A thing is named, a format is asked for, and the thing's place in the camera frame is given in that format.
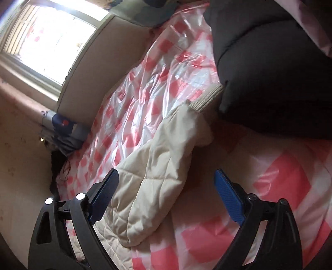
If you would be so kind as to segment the red white checkered plastic sheet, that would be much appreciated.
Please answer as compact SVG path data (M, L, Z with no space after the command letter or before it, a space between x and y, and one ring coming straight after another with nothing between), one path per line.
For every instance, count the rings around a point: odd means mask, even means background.
M159 32L142 62L104 98L82 148L57 177L62 200L100 182L112 168L141 155L161 122L185 101L218 82L206 4L178 11ZM290 203L302 243L303 264L331 269L318 258L331 233L331 142L268 137L240 125L201 126L210 145L194 148L188 179L161 224L126 248L114 233L112 210L94 230L119 269L212 269L239 226L231 220L214 184L222 169L260 199Z

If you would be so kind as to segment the bright window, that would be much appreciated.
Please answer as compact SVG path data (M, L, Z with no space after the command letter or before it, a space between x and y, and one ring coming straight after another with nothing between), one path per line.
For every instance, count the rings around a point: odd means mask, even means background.
M109 16L90 1L1 1L1 9L1 78L52 101Z

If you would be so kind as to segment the beige quilted jacket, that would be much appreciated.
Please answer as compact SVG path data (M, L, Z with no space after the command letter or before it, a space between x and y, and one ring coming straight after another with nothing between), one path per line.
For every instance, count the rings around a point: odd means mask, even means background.
M181 193L195 147L213 140L210 120L223 87L211 84L173 109L154 137L116 166L119 180L92 230L115 269L132 269L131 248L154 233Z

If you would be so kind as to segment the blue grey patterned pillow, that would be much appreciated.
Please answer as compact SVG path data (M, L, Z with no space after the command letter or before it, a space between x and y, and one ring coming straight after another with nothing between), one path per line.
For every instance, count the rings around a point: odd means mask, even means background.
M87 139L90 128L52 110L43 113L41 137L65 156L80 149Z

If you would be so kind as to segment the beige headboard panel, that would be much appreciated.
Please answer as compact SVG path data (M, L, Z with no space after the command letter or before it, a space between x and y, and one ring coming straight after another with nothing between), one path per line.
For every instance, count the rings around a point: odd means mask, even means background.
M144 57L152 33L115 15L104 20L71 67L57 113L91 127L108 91Z

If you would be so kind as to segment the black garment on bed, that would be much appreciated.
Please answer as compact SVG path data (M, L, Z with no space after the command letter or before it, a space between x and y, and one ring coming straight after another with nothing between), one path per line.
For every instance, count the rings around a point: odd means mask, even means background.
M331 1L211 1L220 117L256 132L331 139Z

